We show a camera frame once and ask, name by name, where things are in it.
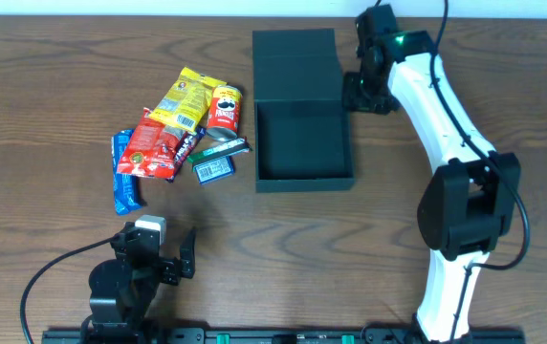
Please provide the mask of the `black gift box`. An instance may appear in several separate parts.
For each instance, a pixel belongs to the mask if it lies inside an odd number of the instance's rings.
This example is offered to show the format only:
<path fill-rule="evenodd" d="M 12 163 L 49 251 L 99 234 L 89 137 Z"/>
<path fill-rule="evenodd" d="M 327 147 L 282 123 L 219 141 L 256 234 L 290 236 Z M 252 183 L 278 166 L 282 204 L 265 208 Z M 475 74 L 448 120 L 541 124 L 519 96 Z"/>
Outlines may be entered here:
<path fill-rule="evenodd" d="M 255 189 L 341 191 L 355 183 L 331 29 L 252 34 Z"/>

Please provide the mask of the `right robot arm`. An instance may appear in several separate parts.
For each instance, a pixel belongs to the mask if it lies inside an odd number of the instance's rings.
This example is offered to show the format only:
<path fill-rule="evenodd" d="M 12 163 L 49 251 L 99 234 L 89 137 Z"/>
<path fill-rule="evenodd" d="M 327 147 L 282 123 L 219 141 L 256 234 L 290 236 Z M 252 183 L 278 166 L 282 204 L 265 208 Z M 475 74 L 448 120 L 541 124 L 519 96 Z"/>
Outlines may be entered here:
<path fill-rule="evenodd" d="M 470 303 L 480 271 L 515 268 L 530 244 L 518 193 L 520 163 L 499 153 L 471 122 L 426 31 L 403 31 L 390 6 L 376 3 L 355 21 L 361 67 L 343 80 L 351 112 L 386 115 L 404 109 L 432 177 L 417 222 L 429 249 L 427 283 L 399 343 L 522 343 L 520 330 L 473 330 Z"/>

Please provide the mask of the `red candy bag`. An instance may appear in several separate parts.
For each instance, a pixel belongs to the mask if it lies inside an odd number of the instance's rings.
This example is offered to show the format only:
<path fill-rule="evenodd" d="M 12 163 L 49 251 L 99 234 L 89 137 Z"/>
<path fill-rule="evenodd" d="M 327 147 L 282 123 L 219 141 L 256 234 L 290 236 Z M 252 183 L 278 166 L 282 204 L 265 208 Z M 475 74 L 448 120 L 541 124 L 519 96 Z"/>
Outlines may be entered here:
<path fill-rule="evenodd" d="M 120 156 L 116 172 L 141 178 L 170 180 L 177 172 L 175 158 L 186 131 L 143 115 Z"/>

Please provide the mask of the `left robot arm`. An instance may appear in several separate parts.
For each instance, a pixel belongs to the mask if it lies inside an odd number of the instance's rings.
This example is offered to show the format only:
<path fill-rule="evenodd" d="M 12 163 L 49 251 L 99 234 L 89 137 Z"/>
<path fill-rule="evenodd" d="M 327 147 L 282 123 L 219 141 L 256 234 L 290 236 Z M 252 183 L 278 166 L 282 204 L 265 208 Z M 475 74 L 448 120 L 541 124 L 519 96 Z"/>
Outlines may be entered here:
<path fill-rule="evenodd" d="M 180 255 L 164 258 L 164 230 L 128 222 L 111 240 L 115 258 L 98 264 L 89 275 L 91 315 L 80 327 L 80 343 L 164 343 L 166 335 L 146 313 L 159 285 L 176 286 L 195 274 L 193 228 Z"/>

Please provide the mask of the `yellow snack bag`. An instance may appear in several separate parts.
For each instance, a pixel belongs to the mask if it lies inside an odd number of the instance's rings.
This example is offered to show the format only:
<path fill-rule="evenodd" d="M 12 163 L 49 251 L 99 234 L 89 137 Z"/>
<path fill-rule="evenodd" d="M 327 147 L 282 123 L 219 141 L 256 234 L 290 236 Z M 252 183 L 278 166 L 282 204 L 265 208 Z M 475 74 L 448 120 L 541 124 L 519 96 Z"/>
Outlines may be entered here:
<path fill-rule="evenodd" d="M 194 133 L 210 107 L 214 89 L 226 84 L 184 67 L 149 116 L 164 125 Z"/>

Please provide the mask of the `red Pringles can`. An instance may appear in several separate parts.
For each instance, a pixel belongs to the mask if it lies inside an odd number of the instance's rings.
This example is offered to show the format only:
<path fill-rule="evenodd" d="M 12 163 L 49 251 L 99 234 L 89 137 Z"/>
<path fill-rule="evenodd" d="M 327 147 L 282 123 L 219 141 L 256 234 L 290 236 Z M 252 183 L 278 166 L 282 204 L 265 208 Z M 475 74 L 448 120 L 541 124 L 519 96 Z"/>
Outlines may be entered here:
<path fill-rule="evenodd" d="M 208 110 L 207 134 L 214 140 L 234 140 L 238 136 L 242 94 L 232 86 L 214 89 Z"/>

